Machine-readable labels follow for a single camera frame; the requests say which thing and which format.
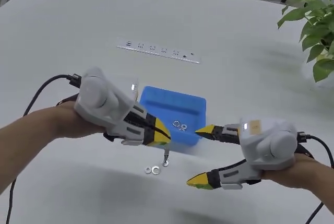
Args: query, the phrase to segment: wrist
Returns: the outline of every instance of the wrist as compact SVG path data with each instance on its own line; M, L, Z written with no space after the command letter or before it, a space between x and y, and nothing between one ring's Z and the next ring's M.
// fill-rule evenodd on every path
M317 195L318 191L328 184L329 181L334 183L334 178L331 177L332 168L319 163L317 169L313 171L312 176L305 182L304 189L311 191Z

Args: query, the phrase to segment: green plant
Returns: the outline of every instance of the green plant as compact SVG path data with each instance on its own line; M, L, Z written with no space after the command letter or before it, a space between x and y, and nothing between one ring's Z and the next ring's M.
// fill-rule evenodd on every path
M310 49L307 62L316 59L313 66L313 77L316 82L323 80L334 71L334 5L325 4L321 0L295 0L293 3L304 2L303 8L296 8L284 15L289 8L282 9L282 19L277 23L280 28L286 21L306 19L300 41L302 49Z

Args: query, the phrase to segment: blue plastic tray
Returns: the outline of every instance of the blue plastic tray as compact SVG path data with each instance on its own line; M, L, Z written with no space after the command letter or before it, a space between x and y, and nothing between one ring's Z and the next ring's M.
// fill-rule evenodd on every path
M201 97L168 91L155 87L145 87L141 98L147 111L158 117L170 130L172 142L193 146L200 137L195 131L205 126L206 100ZM174 121L186 124L186 131L173 126Z

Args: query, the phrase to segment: metal washer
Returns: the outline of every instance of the metal washer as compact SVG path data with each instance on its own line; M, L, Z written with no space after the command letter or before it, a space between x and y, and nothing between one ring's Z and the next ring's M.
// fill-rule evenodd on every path
M168 160L166 162L162 162L162 166L163 167L168 167L168 165L169 165L169 161Z
M179 127L179 126L181 126L181 123L179 121L174 121L173 126Z
M146 167L145 168L145 173L150 174L152 172L152 168L151 167Z
M160 168L158 166L152 167L152 173L158 175L160 173Z

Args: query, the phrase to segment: human hand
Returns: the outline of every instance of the human hand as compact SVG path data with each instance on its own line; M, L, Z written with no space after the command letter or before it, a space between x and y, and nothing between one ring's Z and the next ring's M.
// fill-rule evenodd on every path
M105 132L104 127L84 120L75 110L74 102L68 101L51 108L56 117L56 138L81 138Z
M272 180L286 187L311 190L317 172L326 166L303 154L295 154L295 158L296 163L292 167L279 171L265 171L262 179Z

